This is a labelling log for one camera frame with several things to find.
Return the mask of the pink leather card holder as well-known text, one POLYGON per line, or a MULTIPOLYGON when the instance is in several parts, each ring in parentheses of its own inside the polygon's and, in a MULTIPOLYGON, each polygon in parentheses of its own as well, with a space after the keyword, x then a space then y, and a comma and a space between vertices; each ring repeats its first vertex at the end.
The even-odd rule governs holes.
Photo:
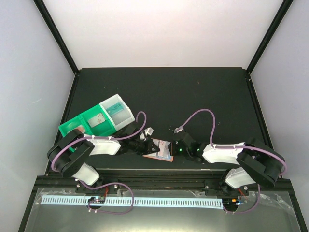
POLYGON ((173 162, 173 156, 170 154, 170 150, 168 148, 170 142, 158 139, 152 139, 152 141, 157 147, 159 147, 160 151, 148 155, 143 155, 143 157, 173 162))

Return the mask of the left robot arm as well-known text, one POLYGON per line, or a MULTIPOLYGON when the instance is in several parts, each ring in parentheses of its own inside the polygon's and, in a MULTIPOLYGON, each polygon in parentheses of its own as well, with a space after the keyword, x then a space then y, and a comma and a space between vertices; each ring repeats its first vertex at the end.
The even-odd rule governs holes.
POLYGON ((136 122, 130 123, 113 135, 100 137, 73 129, 47 153, 51 167, 63 178, 81 180, 93 193, 103 189, 104 182, 94 167, 87 164, 92 155, 122 155, 129 151, 149 155, 160 151, 150 138, 153 129, 141 130, 136 122))

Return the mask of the white flower pattern card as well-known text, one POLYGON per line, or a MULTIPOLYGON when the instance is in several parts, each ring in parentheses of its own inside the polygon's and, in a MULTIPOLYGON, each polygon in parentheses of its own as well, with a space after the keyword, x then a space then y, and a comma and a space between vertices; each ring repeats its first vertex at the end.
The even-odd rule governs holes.
POLYGON ((158 139, 153 139, 153 141, 160 148, 160 151, 156 153, 156 156, 165 158, 165 159, 169 158, 170 157, 170 151, 169 151, 170 142, 158 140, 158 139))

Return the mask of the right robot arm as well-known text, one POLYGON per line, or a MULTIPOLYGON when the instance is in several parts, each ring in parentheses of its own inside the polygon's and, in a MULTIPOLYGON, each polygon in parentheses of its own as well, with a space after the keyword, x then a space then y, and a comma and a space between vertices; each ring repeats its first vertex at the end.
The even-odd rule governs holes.
POLYGON ((183 156, 197 163, 236 166, 226 169, 220 180, 205 182, 207 195, 232 197, 251 184, 272 188, 286 170, 284 158, 255 138, 239 144, 218 145, 198 142, 181 131, 174 135, 168 149, 171 156, 183 156))

